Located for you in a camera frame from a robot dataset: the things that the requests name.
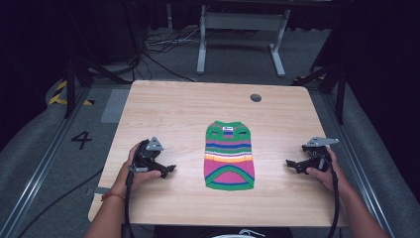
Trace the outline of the person's right hand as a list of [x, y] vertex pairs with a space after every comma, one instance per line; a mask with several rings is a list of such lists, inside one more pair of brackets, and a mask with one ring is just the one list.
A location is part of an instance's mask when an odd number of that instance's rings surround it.
[[[345, 195], [348, 194], [348, 192], [351, 190], [352, 187], [348, 183], [345, 174], [342, 172], [342, 169], [338, 164], [335, 152], [330, 147], [326, 147], [326, 150], [328, 151], [328, 153], [331, 157], [333, 169], [334, 169], [334, 171], [336, 173], [336, 176], [337, 176], [337, 179], [338, 179], [337, 186], [338, 186], [339, 195], [340, 195], [340, 197], [344, 197]], [[330, 171], [327, 171], [327, 172], [323, 173], [323, 172], [321, 172], [317, 169], [308, 168], [306, 170], [306, 173], [309, 174], [310, 176], [314, 177], [318, 181], [320, 181], [328, 189], [334, 190], [333, 175], [331, 174]]]

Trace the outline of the metal floor rail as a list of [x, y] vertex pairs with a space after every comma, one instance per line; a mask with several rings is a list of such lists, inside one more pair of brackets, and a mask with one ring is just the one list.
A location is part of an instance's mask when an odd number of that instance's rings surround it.
[[395, 238], [392, 229], [383, 213], [382, 207], [379, 204], [377, 196], [368, 180], [368, 176], [363, 169], [363, 165], [359, 160], [356, 150], [350, 140], [350, 137], [346, 131], [344, 125], [342, 125], [335, 114], [335, 103], [333, 99], [326, 94], [321, 95], [322, 101], [324, 102], [328, 114], [333, 121], [333, 125], [338, 132], [338, 138], [341, 144], [344, 146], [346, 155], [349, 158], [349, 165], [351, 171], [355, 177], [358, 188], [362, 194], [362, 198], [367, 205], [368, 210], [372, 216], [376, 219], [381, 228], [386, 231], [390, 238]]
[[65, 105], [50, 105], [0, 153], [0, 238], [14, 238], [90, 91], [78, 89], [67, 118]]

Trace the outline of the black metal stand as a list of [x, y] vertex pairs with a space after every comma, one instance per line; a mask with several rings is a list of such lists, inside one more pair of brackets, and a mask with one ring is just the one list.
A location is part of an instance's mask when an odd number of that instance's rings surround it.
[[132, 81], [123, 79], [116, 72], [106, 69], [99, 63], [80, 30], [81, 25], [74, 20], [74, 15], [71, 12], [72, 5], [69, 3], [76, 4], [76, 8], [84, 12], [89, 5], [89, 0], [57, 0], [64, 15], [61, 22], [62, 27], [59, 30], [68, 55], [66, 76], [64, 77], [67, 82], [65, 119], [69, 118], [79, 105], [75, 95], [75, 81], [78, 80], [83, 89], [92, 86], [94, 73], [89, 71], [91, 68], [95, 69], [98, 75], [109, 78], [117, 84], [132, 84]]
[[337, 88], [335, 116], [338, 122], [344, 124], [344, 99], [346, 93], [346, 66], [349, 57], [347, 36], [351, 29], [345, 15], [338, 18], [322, 46], [318, 56], [310, 67], [310, 74], [296, 77], [291, 86], [303, 86], [314, 79], [323, 76], [318, 86], [321, 94], [331, 94]]

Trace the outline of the yellow black hazard tape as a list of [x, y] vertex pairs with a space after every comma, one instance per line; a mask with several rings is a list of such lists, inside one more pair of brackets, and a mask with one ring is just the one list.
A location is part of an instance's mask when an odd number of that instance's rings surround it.
[[54, 91], [49, 104], [61, 104], [66, 105], [67, 100], [64, 99], [61, 95], [63, 94], [65, 88], [67, 87], [67, 82], [65, 79], [63, 79], [58, 86], [56, 87], [56, 90]]

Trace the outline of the grey metal desk frame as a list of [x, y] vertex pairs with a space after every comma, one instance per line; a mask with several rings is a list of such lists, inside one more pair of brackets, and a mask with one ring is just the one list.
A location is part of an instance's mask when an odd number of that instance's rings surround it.
[[289, 10], [285, 10], [278, 15], [268, 14], [246, 14], [246, 13], [216, 13], [209, 12], [206, 5], [201, 6], [200, 15], [200, 45], [196, 72], [203, 74], [206, 63], [206, 31], [214, 30], [249, 30], [249, 31], [272, 31], [277, 32], [276, 40], [268, 46], [271, 58], [279, 77], [285, 77], [279, 47], [286, 30], [289, 19]]

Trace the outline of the striped knitted pet sweater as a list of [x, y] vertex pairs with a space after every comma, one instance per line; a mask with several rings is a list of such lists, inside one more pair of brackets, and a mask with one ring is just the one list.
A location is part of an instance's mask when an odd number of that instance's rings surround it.
[[215, 121], [205, 134], [204, 180], [209, 188], [248, 190], [255, 186], [251, 131], [242, 122]]

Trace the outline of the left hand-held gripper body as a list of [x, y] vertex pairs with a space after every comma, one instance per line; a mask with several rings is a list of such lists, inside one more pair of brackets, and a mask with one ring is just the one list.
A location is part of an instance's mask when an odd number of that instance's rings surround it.
[[132, 161], [132, 171], [143, 173], [148, 171], [164, 172], [164, 166], [156, 162], [156, 157], [163, 150], [157, 137], [143, 140], [137, 147]]

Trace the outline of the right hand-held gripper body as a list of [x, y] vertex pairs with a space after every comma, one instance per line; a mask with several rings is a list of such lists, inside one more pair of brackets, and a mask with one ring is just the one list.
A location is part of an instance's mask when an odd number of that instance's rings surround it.
[[313, 137], [302, 146], [303, 152], [309, 157], [306, 161], [304, 170], [307, 168], [318, 169], [326, 172], [331, 164], [331, 156], [327, 147], [339, 143], [338, 139]]

